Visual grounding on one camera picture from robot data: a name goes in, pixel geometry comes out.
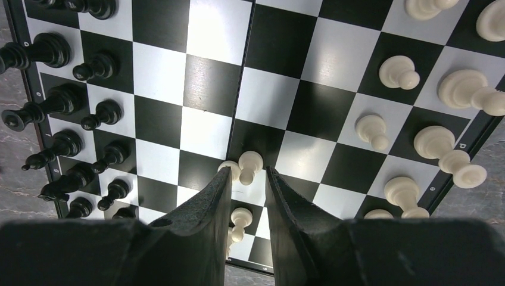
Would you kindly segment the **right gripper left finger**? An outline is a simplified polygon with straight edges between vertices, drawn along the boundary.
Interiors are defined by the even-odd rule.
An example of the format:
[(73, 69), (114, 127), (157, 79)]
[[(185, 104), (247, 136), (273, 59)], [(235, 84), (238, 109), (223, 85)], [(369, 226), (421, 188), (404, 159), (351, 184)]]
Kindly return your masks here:
[(179, 207), (135, 234), (119, 285), (223, 285), (232, 171), (221, 168)]

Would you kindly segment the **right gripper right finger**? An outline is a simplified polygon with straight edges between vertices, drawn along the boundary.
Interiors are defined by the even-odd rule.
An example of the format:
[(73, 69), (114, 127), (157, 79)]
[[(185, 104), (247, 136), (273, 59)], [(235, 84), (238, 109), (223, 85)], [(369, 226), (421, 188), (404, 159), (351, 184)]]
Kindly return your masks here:
[(276, 285), (358, 285), (351, 223), (297, 193), (266, 169), (266, 203)]

